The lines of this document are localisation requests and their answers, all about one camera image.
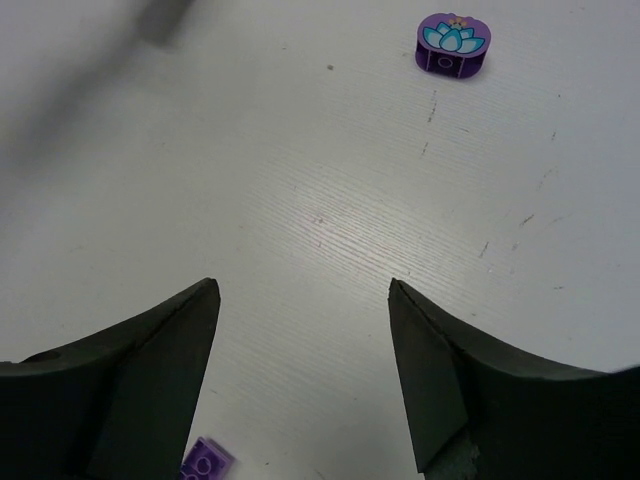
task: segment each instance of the scratch on table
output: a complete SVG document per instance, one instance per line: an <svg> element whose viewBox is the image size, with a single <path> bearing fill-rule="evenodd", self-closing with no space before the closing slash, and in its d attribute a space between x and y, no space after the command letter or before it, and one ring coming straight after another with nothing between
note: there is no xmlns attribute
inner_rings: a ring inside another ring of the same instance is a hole
<svg viewBox="0 0 640 480"><path fill-rule="evenodd" d="M532 213L531 215L529 215L527 218L525 218L523 221L520 222L520 225L518 225L518 227L519 228L524 227L534 216L535 216L535 213Z"/></svg>
<svg viewBox="0 0 640 480"><path fill-rule="evenodd" d="M561 222L562 220L564 220L564 219L566 219L566 218L569 218L571 215L573 215L573 213L570 213L570 214L568 214L568 215L563 215L563 216L558 217L558 218L554 218L553 220L551 220L551 221L549 222L549 224L548 224L545 228L548 228L548 227L550 227L551 225L554 225L554 224L556 224L556 223L558 223L558 222Z"/></svg>
<svg viewBox="0 0 640 480"><path fill-rule="evenodd" d="M553 167L550 168L549 170L547 170L546 172L544 172L544 175L542 176L542 178L540 179L540 181L538 182L538 186L536 187L536 191L540 191L542 190L542 187L544 186L544 182L547 180L547 178L549 177L549 175L554 174L557 175L558 174L558 167Z"/></svg>
<svg viewBox="0 0 640 480"><path fill-rule="evenodd" d="M484 248L482 249L482 251L480 252L480 255L478 255L478 258L482 258L484 257L485 252L487 251L487 248L489 248L489 242L484 244Z"/></svg>
<svg viewBox="0 0 640 480"><path fill-rule="evenodd" d="M438 91L434 90L433 94L431 95L431 102L433 103L433 108L431 109L431 114L429 115L429 119L427 120L427 123L431 123L431 121L433 120L433 116L436 114L436 108L438 107L438 101L436 100L437 93Z"/></svg>

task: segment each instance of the purple toy block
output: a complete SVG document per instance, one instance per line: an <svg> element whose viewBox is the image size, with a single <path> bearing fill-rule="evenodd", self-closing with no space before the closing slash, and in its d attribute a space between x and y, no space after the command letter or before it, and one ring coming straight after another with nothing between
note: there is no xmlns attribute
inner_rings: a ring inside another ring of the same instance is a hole
<svg viewBox="0 0 640 480"><path fill-rule="evenodd" d="M491 31L480 20L436 13L418 27L416 62L427 72L467 78L480 70Z"/></svg>
<svg viewBox="0 0 640 480"><path fill-rule="evenodd" d="M231 464L233 457L212 440L198 438L180 468L180 480L220 480Z"/></svg>

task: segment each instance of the blue lotus flower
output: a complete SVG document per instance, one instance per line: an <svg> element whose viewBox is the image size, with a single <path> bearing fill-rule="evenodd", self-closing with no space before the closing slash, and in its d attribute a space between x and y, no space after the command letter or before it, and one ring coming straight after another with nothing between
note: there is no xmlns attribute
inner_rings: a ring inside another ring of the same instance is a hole
<svg viewBox="0 0 640 480"><path fill-rule="evenodd" d="M425 27L424 39L433 48L451 53L473 53L484 45L484 38L475 38L473 28L465 28L461 18L449 20L451 26L440 22L436 29Z"/></svg>

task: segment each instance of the purple 2x2 lego brick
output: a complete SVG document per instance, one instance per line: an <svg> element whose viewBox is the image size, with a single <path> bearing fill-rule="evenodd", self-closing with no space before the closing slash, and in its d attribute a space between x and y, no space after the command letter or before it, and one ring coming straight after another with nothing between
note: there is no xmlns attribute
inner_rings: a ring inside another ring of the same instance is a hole
<svg viewBox="0 0 640 480"><path fill-rule="evenodd" d="M221 480L233 458L216 443L200 437L180 468L180 480Z"/></svg>

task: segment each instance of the white tabletop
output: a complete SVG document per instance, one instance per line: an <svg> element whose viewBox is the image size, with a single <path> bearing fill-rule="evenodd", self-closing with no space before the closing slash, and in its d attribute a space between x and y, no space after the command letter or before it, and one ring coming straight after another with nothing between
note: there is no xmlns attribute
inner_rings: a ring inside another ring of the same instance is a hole
<svg viewBox="0 0 640 480"><path fill-rule="evenodd" d="M192 428L234 479L411 479L392 277L516 346L640 361L640 3L199 0L171 51L124 0L0 6L0 356L197 280L222 310ZM477 77L416 29L493 33Z"/></svg>

